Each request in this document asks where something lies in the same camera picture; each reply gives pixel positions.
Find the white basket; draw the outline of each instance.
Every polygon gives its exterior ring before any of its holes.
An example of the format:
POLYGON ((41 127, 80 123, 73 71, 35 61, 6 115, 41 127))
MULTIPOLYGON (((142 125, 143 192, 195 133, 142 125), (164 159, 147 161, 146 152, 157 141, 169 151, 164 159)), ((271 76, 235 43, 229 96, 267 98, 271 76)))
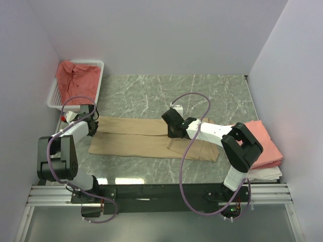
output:
MULTIPOLYGON (((102 81, 102 75, 103 75, 103 68, 104 68, 104 63, 100 60, 87 60, 87 59, 80 59, 80 60, 71 60, 71 62, 75 64, 83 64, 83 65, 91 65, 91 66, 97 66, 101 68, 101 73, 100 73, 100 79, 99 83, 97 86, 97 91, 96 91, 96 96, 95 96, 95 104, 97 104, 97 100, 99 98, 99 92, 100 92, 100 86, 101 86, 101 81, 102 81)), ((57 108, 59 110, 62 110, 62 102, 61 102, 61 94, 59 91, 59 86, 57 84, 57 79, 54 78, 54 81, 52 83, 49 97, 47 100, 47 105, 48 107, 51 108, 57 108)), ((80 105, 66 105, 64 107, 63 112, 67 111, 72 111, 72 112, 79 112, 80 111, 80 105)))

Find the wall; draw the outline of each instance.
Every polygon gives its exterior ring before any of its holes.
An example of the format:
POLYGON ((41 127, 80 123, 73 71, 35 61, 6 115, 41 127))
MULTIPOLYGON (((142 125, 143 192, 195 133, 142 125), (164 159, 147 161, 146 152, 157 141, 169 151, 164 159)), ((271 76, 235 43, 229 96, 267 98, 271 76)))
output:
POLYGON ((27 1, 0 6, 0 241, 13 241, 37 181, 37 140, 58 121, 46 99, 59 58, 27 1))
POLYGON ((285 159, 307 241, 321 241, 323 2, 289 0, 248 78, 259 117, 285 159))
POLYGON ((287 0, 28 0, 61 59, 112 74, 249 74, 287 0))

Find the beige cloth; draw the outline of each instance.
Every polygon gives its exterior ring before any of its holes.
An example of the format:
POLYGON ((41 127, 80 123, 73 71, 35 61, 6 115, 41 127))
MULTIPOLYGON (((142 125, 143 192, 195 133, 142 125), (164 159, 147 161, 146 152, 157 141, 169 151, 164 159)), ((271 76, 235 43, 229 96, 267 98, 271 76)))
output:
MULTIPOLYGON (((100 117, 99 127, 89 148, 91 154, 182 158, 190 140, 170 139, 162 119, 100 117)), ((196 140, 187 159, 216 161, 215 144, 196 140)))

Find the purple cable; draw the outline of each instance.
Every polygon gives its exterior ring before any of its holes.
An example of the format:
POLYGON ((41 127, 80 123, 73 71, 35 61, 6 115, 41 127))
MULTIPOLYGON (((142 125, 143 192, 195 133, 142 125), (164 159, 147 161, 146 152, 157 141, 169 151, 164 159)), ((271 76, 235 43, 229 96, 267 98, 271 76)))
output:
POLYGON ((55 173, 55 171, 54 171, 54 168, 53 168, 53 166, 52 166, 51 159, 50 159, 50 146, 51 146, 51 144, 53 143, 53 141, 54 141, 55 139, 57 139, 60 135, 62 135, 63 133, 65 133, 67 130, 69 130, 71 127, 73 127, 75 124, 77 124, 77 123, 79 123, 79 122, 83 121, 84 119, 86 119, 86 118, 90 117, 92 114, 94 114, 94 112, 95 112, 95 110, 96 110, 95 102, 94 102, 91 98, 86 97, 86 96, 76 96, 76 97, 71 97, 71 98, 69 98, 69 99, 68 99, 68 100, 63 104, 63 106, 62 106, 62 110, 61 110, 61 116, 63 115, 63 110, 64 110, 64 106, 66 105, 66 103, 67 103, 68 101, 70 101, 70 100, 74 99, 74 98, 79 98, 79 97, 86 98, 86 99, 90 100, 90 101, 94 104, 94 109, 93 109, 93 111, 92 111, 91 113, 89 113, 87 116, 85 116, 85 117, 83 117, 83 118, 81 118, 81 119, 79 119, 79 120, 77 120, 77 121, 75 121, 75 122, 71 122, 71 123, 70 123, 66 128, 64 128, 64 129, 63 129, 63 131, 59 131, 57 134, 55 134, 55 135, 54 135, 54 136, 49 140, 48 145, 47 145, 47 150, 46 150, 47 162, 48 162, 48 166, 49 166, 49 169, 50 169, 51 174, 53 175, 53 177, 55 178, 55 180, 56 180, 58 183, 60 183, 60 184, 67 184, 67 185, 69 185, 70 187, 72 187, 72 188, 74 188, 74 189, 76 189, 76 190, 78 190, 78 189, 79 189, 82 193, 84 193, 84 194, 86 194, 86 195, 88 195, 88 196, 90 196, 90 197, 98 198, 98 199, 103 199, 103 200, 108 201, 108 202, 110 202, 110 203, 112 203, 112 204, 114 204, 114 205, 115 205, 116 210, 115 210, 114 214, 113 214, 110 218, 108 218, 108 219, 106 219, 106 220, 103 220, 103 221, 92 221, 92 220, 90 220, 90 219, 88 219, 88 218, 84 218, 86 221, 88 221, 88 222, 90 222, 90 223, 105 223, 105 222, 108 222, 108 221, 112 220, 112 219, 116 216, 116 214, 118 213, 118 206, 117 206, 116 202, 115 202, 115 201, 113 201, 113 200, 112 200, 112 199, 110 199, 110 198, 105 198, 105 197, 101 197, 101 196, 98 196, 98 195, 94 195, 94 194, 88 193, 87 191, 84 191, 84 190, 80 189, 79 187, 77 187, 77 186, 76 186, 76 185, 74 185, 74 184, 69 183, 68 181, 67 181, 67 182, 64 182, 64 181, 60 180, 60 179, 59 179, 59 177, 56 175, 56 173, 55 173))
POLYGON ((198 134, 199 134, 199 132, 200 132, 200 130, 201 130, 201 124, 202 124, 202 120, 203 120, 203 118, 207 115, 207 113, 209 112, 209 110, 210 110, 210 108, 211 108, 211 101, 210 101, 210 99, 206 96, 206 95, 204 95, 204 94, 202 94, 202 93, 199 93, 199 92, 188 92, 188 93, 184 93, 184 94, 182 94, 182 95, 180 95, 179 97, 177 97, 172 103, 171 103, 171 105, 173 105, 178 99, 180 99, 180 98, 182 98, 182 97, 184 97, 184 96, 186 96, 186 95, 190 95, 190 94, 196 94, 196 95, 199 95, 199 96, 202 96, 202 97, 204 97, 207 101, 208 101, 208 107, 207 107, 207 110, 205 111, 205 113, 202 115, 202 117, 201 117, 201 123, 198 125, 198 128, 197 128, 197 132, 196 132, 196 134, 194 135, 194 137, 193 137, 193 139, 191 140, 191 142, 190 142, 190 144, 187 146, 187 148, 186 148, 186 150, 185 150, 185 152, 184 152, 184 154, 183 154, 183 157, 182 157, 182 161, 181 161, 181 165, 180 165, 180 174, 179 174, 179 185, 180 185, 180 190, 181 190, 181 194, 182 194, 182 198, 183 198, 183 200, 184 200, 184 202, 185 202, 185 204, 186 204, 186 206, 192 211, 192 212, 194 212, 194 213, 196 213, 196 214, 198 214, 198 215, 201 215, 201 216, 213 216, 213 215, 217 215, 217 214, 219 214, 219 213, 221 213, 222 211, 224 211, 229 205, 230 205, 230 203, 234 200, 234 198, 237 196, 237 194, 238 194, 238 192, 239 192, 239 190, 240 190, 240 188, 242 187, 242 185, 243 185, 243 183, 246 181, 246 180, 248 180, 248 184, 249 184, 249 199, 248 199, 248 203, 247 203, 247 206, 246 206, 246 208, 243 210, 243 212, 238 216, 238 217, 236 217, 235 219, 237 219, 237 218, 239 218, 240 216, 242 216, 244 213, 245 213, 245 211, 246 211, 246 209, 248 208, 248 206, 249 206, 249 204, 250 204, 250 201, 251 201, 251 184, 250 184, 250 181, 249 181, 249 179, 243 179, 242 181, 241 181, 241 183, 239 184, 239 186, 238 186, 238 188, 237 188, 237 190, 234 192, 234 194, 232 195, 232 197, 231 197, 231 199, 227 202, 227 204, 223 207, 223 208, 221 208, 221 209, 219 209, 219 210, 217 210, 217 211, 215 211, 215 212, 213 212, 213 213, 201 213, 201 212, 199 212, 199 211, 197 211, 197 210, 195 210, 190 204, 189 204, 189 202, 187 201, 187 199, 186 199, 186 197, 185 197, 185 194, 184 194, 184 190, 183 190, 183 183, 182 183, 182 172, 183 172, 183 164, 184 164, 184 160, 185 160, 185 156, 187 155, 187 153, 188 153, 188 151, 189 151, 189 149, 191 148, 191 146, 192 146, 192 144, 193 144, 193 142, 195 141, 195 139, 196 139, 196 137, 198 136, 198 134))

